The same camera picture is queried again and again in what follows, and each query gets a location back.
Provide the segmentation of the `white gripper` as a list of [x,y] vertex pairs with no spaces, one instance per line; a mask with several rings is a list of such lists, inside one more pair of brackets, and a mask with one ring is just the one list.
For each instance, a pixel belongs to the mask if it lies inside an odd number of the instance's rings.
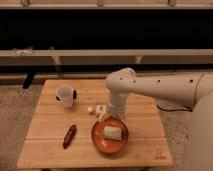
[[110,116],[123,120],[125,118],[126,104],[126,94],[111,93],[107,100],[107,112]]

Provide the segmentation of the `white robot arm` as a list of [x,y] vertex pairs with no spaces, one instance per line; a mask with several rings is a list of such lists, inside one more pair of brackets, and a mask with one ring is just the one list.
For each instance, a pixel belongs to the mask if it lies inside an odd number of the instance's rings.
[[213,74],[137,77],[131,68],[106,77],[107,108],[122,116],[130,93],[192,107],[180,171],[213,171]]

